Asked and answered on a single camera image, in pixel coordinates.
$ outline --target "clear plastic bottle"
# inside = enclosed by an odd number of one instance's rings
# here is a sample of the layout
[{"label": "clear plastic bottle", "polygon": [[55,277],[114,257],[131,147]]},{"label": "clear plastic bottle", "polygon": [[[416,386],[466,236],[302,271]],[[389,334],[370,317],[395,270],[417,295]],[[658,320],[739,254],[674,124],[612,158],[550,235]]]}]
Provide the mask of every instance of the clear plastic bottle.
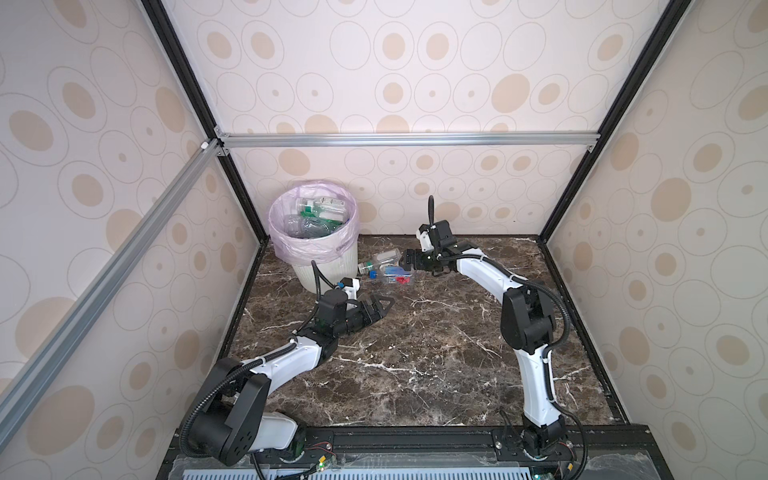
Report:
[{"label": "clear plastic bottle", "polygon": [[337,222],[323,218],[286,215],[283,220],[286,233],[293,238],[320,238],[330,235],[339,227]]},{"label": "clear plastic bottle", "polygon": [[381,270],[386,265],[397,265],[400,261],[400,249],[387,250],[373,256],[369,262],[361,262],[357,264],[357,270],[360,275],[367,275],[371,270]]},{"label": "clear plastic bottle", "polygon": [[345,223],[349,219],[349,211],[344,200],[331,197],[300,198],[296,201],[299,215],[317,217],[326,220]]}]

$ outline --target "marble surface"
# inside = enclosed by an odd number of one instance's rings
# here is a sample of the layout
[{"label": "marble surface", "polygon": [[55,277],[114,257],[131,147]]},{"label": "marble surface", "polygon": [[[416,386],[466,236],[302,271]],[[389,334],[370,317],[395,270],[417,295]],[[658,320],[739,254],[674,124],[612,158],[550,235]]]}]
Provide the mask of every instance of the marble surface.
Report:
[{"label": "marble surface", "polygon": [[[510,270],[554,287],[533,240],[468,240]],[[414,237],[360,237],[359,259],[418,246]],[[257,275],[230,352],[237,359],[283,345],[314,305],[314,295],[301,287],[293,269],[271,247]],[[501,305],[490,293],[458,273],[438,278],[423,274],[405,286],[361,280],[359,298],[371,292],[396,298],[389,315],[341,339],[331,360],[275,391],[267,411],[314,426],[500,425],[497,409],[503,406],[520,423],[520,371],[499,332]],[[612,423],[575,333],[553,353],[552,362],[560,403],[584,424]]]}]

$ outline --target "black frame edge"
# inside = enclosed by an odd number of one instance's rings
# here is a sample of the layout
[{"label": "black frame edge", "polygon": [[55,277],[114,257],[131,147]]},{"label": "black frame edge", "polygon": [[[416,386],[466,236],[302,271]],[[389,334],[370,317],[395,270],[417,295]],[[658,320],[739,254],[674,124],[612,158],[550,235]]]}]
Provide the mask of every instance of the black frame edge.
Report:
[{"label": "black frame edge", "polygon": [[237,328],[240,326],[240,319],[243,318],[243,311],[245,310],[246,303],[248,303],[248,299],[250,298],[250,291],[253,289],[253,283],[256,281],[257,274],[259,273],[259,267],[261,266],[262,260],[264,260],[266,255],[266,248],[269,243],[269,237],[267,237],[263,242],[260,242],[259,250],[256,253],[256,259],[253,261],[253,266],[251,267],[250,272],[248,273],[248,277],[245,280],[245,284],[243,285],[243,292],[240,294],[240,298],[237,300],[237,305],[235,306],[234,313],[232,314],[230,325],[227,327],[227,333],[224,334],[224,341],[221,344],[221,349],[219,350],[217,360],[221,360],[230,354],[230,349],[232,349],[232,342],[235,340]]},{"label": "black frame edge", "polygon": [[677,27],[683,14],[688,9],[688,5],[691,0],[670,0],[667,7],[664,9],[664,13],[661,14],[658,23],[651,32],[648,41],[646,42],[640,55],[637,57],[637,61],[632,66],[627,80],[619,90],[619,94],[616,96],[616,100],[611,105],[611,109],[608,110],[603,123],[598,128],[600,139],[592,148],[591,151],[587,151],[584,157],[581,159],[579,166],[568,182],[563,194],[560,196],[557,205],[554,207],[552,214],[544,228],[541,230],[539,237],[546,243],[554,233],[554,230],[562,220],[568,207],[571,206],[571,202],[576,197],[581,185],[587,180],[592,166],[600,157],[605,145],[613,136],[616,128],[621,122],[621,118],[626,113],[630,104],[634,100],[635,96],[640,90],[643,82],[650,73],[650,70],[656,63],[656,60],[661,55],[664,47],[667,45],[667,41]]},{"label": "black frame edge", "polygon": [[616,389],[614,388],[613,382],[611,381],[611,377],[605,370],[605,366],[600,359],[598,351],[594,348],[592,338],[589,336],[589,332],[584,326],[584,321],[581,319],[581,316],[576,310],[576,304],[574,303],[573,298],[571,298],[571,294],[568,292],[568,288],[565,286],[563,277],[560,275],[560,270],[558,270],[557,265],[554,264],[554,259],[549,252],[547,244],[539,239],[538,248],[541,251],[541,255],[544,257],[544,262],[547,265],[549,273],[552,275],[554,284],[557,286],[560,295],[565,301],[565,308],[568,309],[568,313],[571,315],[573,327],[578,334],[581,344],[584,346],[584,351],[587,353],[589,363],[592,365],[594,376],[598,379],[598,382],[600,382],[600,385],[603,389],[603,395],[605,396],[605,400],[608,403],[608,408],[611,409],[611,414],[613,415],[614,419],[623,422],[625,425],[630,424],[627,412],[624,410],[624,406],[621,405],[621,400],[619,400],[619,396],[616,393]]},{"label": "black frame edge", "polygon": [[[192,66],[187,59],[187,55],[184,53],[184,48],[181,46],[181,42],[176,35],[176,31],[174,30],[174,26],[170,21],[170,17],[168,16],[168,12],[166,11],[163,2],[161,0],[141,0],[141,3],[144,5],[144,10],[152,22],[157,37],[163,45],[163,49],[176,72],[176,76],[178,77],[184,92],[187,94],[187,98],[189,98],[189,101],[192,104],[194,113],[198,120],[200,120],[200,124],[203,126],[205,134],[208,138],[216,138],[219,145],[223,145],[216,132],[216,119],[214,118],[214,114],[211,112],[208,102],[205,100],[203,90],[200,88],[200,83],[198,83],[197,77],[194,75]],[[232,189],[240,202],[240,206],[243,208],[243,212],[245,212],[245,216],[253,228],[253,231],[256,233],[257,238],[260,242],[265,242],[267,237],[266,231],[261,223],[259,214],[256,212],[256,208],[253,206],[250,195],[245,188],[243,179],[237,172],[237,167],[235,166],[229,151],[226,149],[223,149],[223,151],[227,155],[225,157],[219,157],[221,167],[227,175],[227,179],[229,180],[230,185],[232,185]]]}]

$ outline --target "patterned wallpaper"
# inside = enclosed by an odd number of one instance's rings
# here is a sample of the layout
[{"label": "patterned wallpaper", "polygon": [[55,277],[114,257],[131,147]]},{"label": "patterned wallpaper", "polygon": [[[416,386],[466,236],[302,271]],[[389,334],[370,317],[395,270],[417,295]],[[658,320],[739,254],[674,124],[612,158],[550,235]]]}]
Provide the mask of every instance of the patterned wallpaper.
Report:
[{"label": "patterned wallpaper", "polygon": [[675,478],[768,472],[768,2],[684,19],[550,242]]},{"label": "patterned wallpaper", "polygon": [[[165,5],[217,122],[244,134],[594,130],[666,1]],[[457,233],[529,234],[541,231],[568,181],[565,164],[584,151],[557,149],[269,148],[238,155],[262,214],[297,178],[332,177],[364,202],[370,233],[411,233],[424,212],[406,205],[435,193]],[[515,165],[518,155],[530,159],[526,167]],[[420,167],[419,158],[429,165]]]},{"label": "patterned wallpaper", "polygon": [[0,2],[0,392],[198,149],[131,0]]},{"label": "patterned wallpaper", "polygon": [[662,0],[175,0],[225,131],[595,129]]},{"label": "patterned wallpaper", "polygon": [[257,241],[214,158],[0,455],[0,479],[153,480]]},{"label": "patterned wallpaper", "polygon": [[584,145],[501,147],[303,147],[232,150],[265,219],[273,200],[296,182],[324,178],[355,196],[360,233],[412,234],[435,218],[454,233],[538,234]]}]

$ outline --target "white trash can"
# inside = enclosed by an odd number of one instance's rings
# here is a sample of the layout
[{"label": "white trash can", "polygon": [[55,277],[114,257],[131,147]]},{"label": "white trash can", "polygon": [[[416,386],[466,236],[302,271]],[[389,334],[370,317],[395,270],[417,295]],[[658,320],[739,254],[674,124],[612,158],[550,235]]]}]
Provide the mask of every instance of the white trash can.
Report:
[{"label": "white trash can", "polygon": [[[292,265],[292,267],[293,271],[296,272],[296,276],[299,277],[301,286],[315,293],[315,274],[312,271],[312,266]],[[357,242],[338,259],[327,263],[318,263],[317,268],[323,272],[323,275],[328,277],[328,280],[334,283],[339,282],[345,276],[355,278],[357,276]],[[330,288],[325,282],[320,280],[321,292],[325,293]]]},{"label": "white trash can", "polygon": [[[284,218],[296,214],[296,200],[299,198],[333,197],[344,200],[349,208],[349,220],[327,237],[293,238],[285,232]],[[339,282],[345,276],[357,275],[357,237],[360,219],[355,197],[344,187],[325,181],[299,184],[280,195],[272,203],[268,215],[271,240],[275,255],[289,263],[301,285],[315,293],[315,276],[312,260],[331,282]],[[330,287],[320,282],[323,292]]]}]

